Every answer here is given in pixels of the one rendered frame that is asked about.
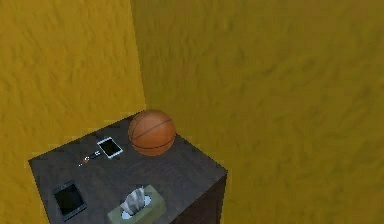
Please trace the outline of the orange basketball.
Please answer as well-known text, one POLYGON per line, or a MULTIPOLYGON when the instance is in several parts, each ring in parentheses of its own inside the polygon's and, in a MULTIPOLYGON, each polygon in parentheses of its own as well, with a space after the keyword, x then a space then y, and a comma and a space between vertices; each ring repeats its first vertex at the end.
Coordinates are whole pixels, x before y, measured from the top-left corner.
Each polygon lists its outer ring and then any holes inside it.
POLYGON ((173 119, 160 110, 145 110, 130 122, 129 140, 136 151, 146 156, 158 156, 174 143, 176 128, 173 119))

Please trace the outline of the green tissue box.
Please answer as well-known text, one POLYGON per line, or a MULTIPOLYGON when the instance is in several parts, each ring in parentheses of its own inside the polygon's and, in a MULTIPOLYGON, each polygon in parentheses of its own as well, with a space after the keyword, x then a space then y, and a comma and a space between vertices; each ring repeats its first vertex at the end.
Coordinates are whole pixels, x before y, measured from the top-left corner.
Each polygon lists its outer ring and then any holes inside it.
POLYGON ((124 209, 127 203, 122 203, 108 213, 110 224, 154 224, 165 213, 165 201, 152 185, 140 190, 144 192, 144 206, 132 215, 124 209))

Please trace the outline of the black smartphone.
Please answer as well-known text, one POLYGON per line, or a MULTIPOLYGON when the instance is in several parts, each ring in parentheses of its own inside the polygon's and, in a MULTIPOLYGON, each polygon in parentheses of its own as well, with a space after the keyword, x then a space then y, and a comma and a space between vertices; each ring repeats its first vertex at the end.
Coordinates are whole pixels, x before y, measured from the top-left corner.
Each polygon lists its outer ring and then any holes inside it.
POLYGON ((74 181, 69 181, 55 188, 52 194, 64 222, 87 208, 87 203, 74 181))

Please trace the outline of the dark grey cabinet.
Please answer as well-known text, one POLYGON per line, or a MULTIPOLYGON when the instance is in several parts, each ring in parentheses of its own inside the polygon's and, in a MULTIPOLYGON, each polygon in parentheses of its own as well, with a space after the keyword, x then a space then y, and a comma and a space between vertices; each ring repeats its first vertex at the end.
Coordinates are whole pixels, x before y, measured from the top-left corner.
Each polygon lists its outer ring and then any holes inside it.
POLYGON ((156 157, 136 152, 128 138, 131 119, 109 126, 29 160, 50 224, 110 224, 108 213, 132 190, 152 185, 166 212, 154 224, 220 224, 227 170, 177 136, 156 157), (97 143, 112 137, 123 152, 108 159, 97 143), (74 181, 87 208, 64 222, 52 191, 74 181))

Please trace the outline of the white-framed smartphone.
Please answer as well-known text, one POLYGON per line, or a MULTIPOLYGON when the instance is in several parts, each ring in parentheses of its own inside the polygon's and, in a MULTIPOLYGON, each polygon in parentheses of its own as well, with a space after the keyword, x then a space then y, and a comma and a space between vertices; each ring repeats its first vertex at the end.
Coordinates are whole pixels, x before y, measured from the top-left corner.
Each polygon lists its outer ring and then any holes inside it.
POLYGON ((97 145, 108 159, 112 159, 123 152, 123 149, 114 141, 112 137, 99 141, 97 145))

